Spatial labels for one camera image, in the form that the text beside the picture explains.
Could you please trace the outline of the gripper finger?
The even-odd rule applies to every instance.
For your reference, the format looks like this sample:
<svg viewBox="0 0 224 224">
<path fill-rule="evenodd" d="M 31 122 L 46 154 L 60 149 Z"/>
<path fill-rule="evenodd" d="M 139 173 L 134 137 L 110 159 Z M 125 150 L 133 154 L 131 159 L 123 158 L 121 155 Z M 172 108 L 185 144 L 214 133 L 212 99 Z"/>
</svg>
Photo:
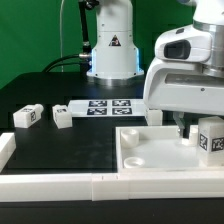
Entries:
<svg viewBox="0 0 224 224">
<path fill-rule="evenodd" d="M 184 129 L 185 129 L 184 113 L 183 112 L 174 112 L 173 119 L 179 128 L 179 131 L 178 131 L 179 135 L 183 136 Z"/>
</svg>

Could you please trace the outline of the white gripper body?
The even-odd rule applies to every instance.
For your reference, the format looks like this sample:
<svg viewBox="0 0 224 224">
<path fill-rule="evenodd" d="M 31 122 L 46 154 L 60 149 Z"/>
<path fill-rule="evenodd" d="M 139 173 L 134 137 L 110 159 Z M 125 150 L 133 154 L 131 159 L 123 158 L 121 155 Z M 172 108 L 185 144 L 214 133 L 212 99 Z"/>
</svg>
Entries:
<svg viewBox="0 0 224 224">
<path fill-rule="evenodd" d="M 160 35 L 143 100 L 150 109 L 224 115 L 224 26 L 194 23 Z"/>
</svg>

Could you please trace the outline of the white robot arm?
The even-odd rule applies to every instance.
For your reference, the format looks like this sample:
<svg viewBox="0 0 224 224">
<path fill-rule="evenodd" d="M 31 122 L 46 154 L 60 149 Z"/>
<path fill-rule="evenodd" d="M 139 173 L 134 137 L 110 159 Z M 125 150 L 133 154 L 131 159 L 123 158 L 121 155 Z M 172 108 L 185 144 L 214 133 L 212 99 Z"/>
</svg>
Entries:
<svg viewBox="0 0 224 224">
<path fill-rule="evenodd" d="M 161 34 L 144 72 L 133 43 L 131 0 L 98 0 L 87 77 L 111 86 L 145 75 L 146 107 L 171 111 L 183 128 L 185 113 L 224 116 L 224 0 L 177 1 L 195 8 L 193 23 Z"/>
</svg>

